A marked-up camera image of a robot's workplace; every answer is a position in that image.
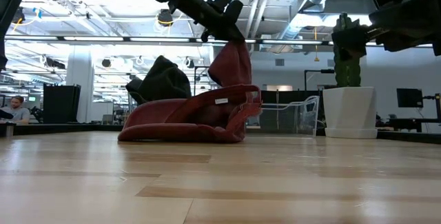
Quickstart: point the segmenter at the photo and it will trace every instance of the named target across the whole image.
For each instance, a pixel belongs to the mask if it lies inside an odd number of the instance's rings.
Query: red towel
[[[259,115],[261,105],[260,89],[250,85],[252,69],[245,42],[230,41],[208,73],[223,88],[190,99],[140,105],[125,122],[118,140],[242,141],[247,118]]]

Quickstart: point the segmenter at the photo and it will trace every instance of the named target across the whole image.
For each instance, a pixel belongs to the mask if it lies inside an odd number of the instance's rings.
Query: white planter
[[[323,91],[326,136],[375,139],[376,91],[373,87],[345,87]]]

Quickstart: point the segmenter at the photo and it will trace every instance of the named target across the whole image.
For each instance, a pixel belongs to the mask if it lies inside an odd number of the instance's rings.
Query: man
[[[21,104],[23,104],[24,98],[21,96],[14,96],[11,99],[11,106],[10,107],[4,107],[0,110],[3,110],[4,112],[7,112],[13,116],[12,119],[6,120],[6,121],[12,121],[17,124],[28,124],[30,119],[30,113],[27,108],[21,107]]]

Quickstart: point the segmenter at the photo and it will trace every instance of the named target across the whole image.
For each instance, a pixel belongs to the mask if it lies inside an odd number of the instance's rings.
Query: green cactus
[[[345,30],[359,25],[359,21],[352,21],[346,13],[342,13],[334,27],[334,32]],[[360,87],[361,84],[361,68],[360,58],[351,57],[344,49],[334,46],[334,70],[336,72],[336,80],[338,87]]]

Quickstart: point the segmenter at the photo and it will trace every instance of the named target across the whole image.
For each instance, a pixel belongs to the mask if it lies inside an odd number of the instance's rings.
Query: black monitor
[[[422,108],[422,91],[420,89],[397,89],[399,108]]]

